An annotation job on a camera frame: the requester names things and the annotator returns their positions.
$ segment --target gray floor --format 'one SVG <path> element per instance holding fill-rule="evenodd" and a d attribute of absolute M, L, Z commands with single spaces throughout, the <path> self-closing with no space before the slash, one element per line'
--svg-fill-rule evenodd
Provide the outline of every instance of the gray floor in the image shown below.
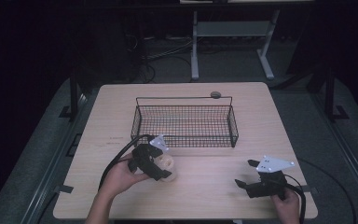
<path fill-rule="evenodd" d="M 272 70 L 276 78 L 266 80 L 255 49 L 262 40 L 242 42 L 240 46 L 230 45 L 214 54 L 200 54 L 200 79 L 198 82 L 243 82 L 261 81 L 269 86 L 276 85 L 289 78 L 285 70 L 290 63 L 295 43 L 274 42 L 268 53 Z M 163 51 L 167 44 L 150 40 L 150 53 Z M 189 61 L 190 53 L 175 54 Z M 189 82 L 189 65 L 176 58 L 165 58 L 150 63 L 156 70 L 156 83 Z M 303 79 L 284 91 L 271 91 L 275 105 L 282 118 L 296 155 L 310 161 L 335 177 L 350 194 L 356 209 L 358 223 L 358 182 L 344 157 L 342 144 L 335 138 L 332 130 L 339 129 L 358 160 L 358 106 L 345 86 L 337 82 L 336 105 L 342 105 L 350 119 L 338 120 L 335 124 L 326 121 L 319 103 L 323 101 L 323 92 L 311 95 L 306 92 L 307 79 Z M 134 83 L 142 83 L 138 78 Z M 63 183 L 72 158 L 62 157 L 77 133 L 82 133 L 98 88 L 82 101 L 81 113 L 74 122 L 59 118 L 64 106 L 69 105 L 69 82 L 66 81 L 57 91 L 46 110 L 44 117 L 34 131 L 10 178 L 0 193 L 0 223 L 82 223 L 78 220 L 58 220 L 52 215 L 56 201 L 53 190 Z M 351 223 L 350 203 L 343 190 L 328 175 L 305 162 L 300 162 L 303 173 L 313 188 L 313 197 L 319 215 L 306 223 Z M 46 185 L 41 185 L 48 168 L 54 172 Z M 40 199 L 40 206 L 34 210 L 34 216 L 27 209 L 33 200 Z M 279 223 L 278 220 L 245 220 L 245 223 Z"/>

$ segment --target wooden table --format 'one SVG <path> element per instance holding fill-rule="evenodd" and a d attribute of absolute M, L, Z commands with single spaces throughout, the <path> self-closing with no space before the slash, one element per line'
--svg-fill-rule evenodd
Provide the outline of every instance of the wooden table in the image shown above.
<path fill-rule="evenodd" d="M 209 96 L 219 91 L 233 97 L 239 140 L 235 147 L 171 148 L 178 176 L 172 182 L 148 179 L 118 195 L 110 211 L 117 219 L 254 219 L 275 218 L 269 197 L 250 199 L 234 179 L 258 182 L 248 160 L 264 155 L 294 161 L 284 170 L 307 185 L 282 121 L 264 83 L 188 83 L 106 85 L 101 87 L 60 194 L 56 218 L 87 217 L 106 165 L 127 145 L 139 96 Z M 317 216 L 309 193 L 306 218 Z"/>

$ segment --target roll of tape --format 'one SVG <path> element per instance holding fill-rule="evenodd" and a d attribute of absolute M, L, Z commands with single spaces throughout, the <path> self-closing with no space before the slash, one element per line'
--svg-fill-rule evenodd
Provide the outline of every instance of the roll of tape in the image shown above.
<path fill-rule="evenodd" d="M 161 178 L 161 181 L 169 182 L 176 178 L 175 163 L 172 156 L 162 154 L 161 156 L 155 158 L 155 164 L 159 167 L 159 169 L 167 170 L 172 173 L 167 178 Z"/>

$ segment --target table top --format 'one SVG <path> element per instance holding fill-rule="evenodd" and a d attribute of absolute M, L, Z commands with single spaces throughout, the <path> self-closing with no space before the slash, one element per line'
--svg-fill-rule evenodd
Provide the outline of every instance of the table top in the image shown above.
<path fill-rule="evenodd" d="M 264 83 L 186 83 L 106 85 L 101 87 L 54 208 L 56 218 L 87 217 L 106 165 L 131 140 L 136 97 L 232 96 L 239 139 L 235 147 L 172 147 L 177 177 L 172 182 L 148 179 L 113 201 L 110 218 L 117 219 L 254 219 L 275 218 L 269 197 L 250 199 L 234 179 L 258 182 L 247 164 L 264 155 L 294 161 L 283 172 L 301 185 L 306 180 Z M 306 218 L 318 214 L 309 193 Z"/>

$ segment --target wire basket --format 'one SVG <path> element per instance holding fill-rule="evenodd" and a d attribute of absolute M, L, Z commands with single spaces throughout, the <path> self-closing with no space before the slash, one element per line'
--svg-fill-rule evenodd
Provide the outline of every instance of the wire basket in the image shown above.
<path fill-rule="evenodd" d="M 164 135 L 167 147 L 235 147 L 239 134 L 232 97 L 229 105 L 140 105 L 139 100 L 185 99 L 193 101 L 211 97 L 138 97 L 131 139 L 142 135 Z M 141 139 L 137 144 L 147 143 Z"/>

